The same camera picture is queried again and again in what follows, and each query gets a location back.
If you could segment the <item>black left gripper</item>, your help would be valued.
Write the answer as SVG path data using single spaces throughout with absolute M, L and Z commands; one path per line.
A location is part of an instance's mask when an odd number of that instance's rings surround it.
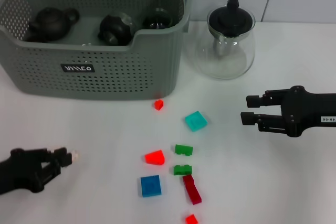
M 40 178 L 41 163 L 43 181 Z M 55 150 L 36 149 L 11 150 L 10 157 L 1 161 L 1 194 L 17 189 L 27 189 L 32 193 L 44 190 L 45 185 L 61 174 L 61 169 L 72 164 L 72 154 L 65 147 Z

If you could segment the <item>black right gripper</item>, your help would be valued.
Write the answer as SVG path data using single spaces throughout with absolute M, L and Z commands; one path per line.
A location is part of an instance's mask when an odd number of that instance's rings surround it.
M 299 137 L 303 131 L 312 127 L 335 127 L 335 94 L 310 93 L 303 86 L 282 90 L 266 90 L 259 97 L 246 97 L 248 108 L 281 105 L 282 116 L 242 112 L 243 125 L 258 125 L 260 132 L 283 132 Z

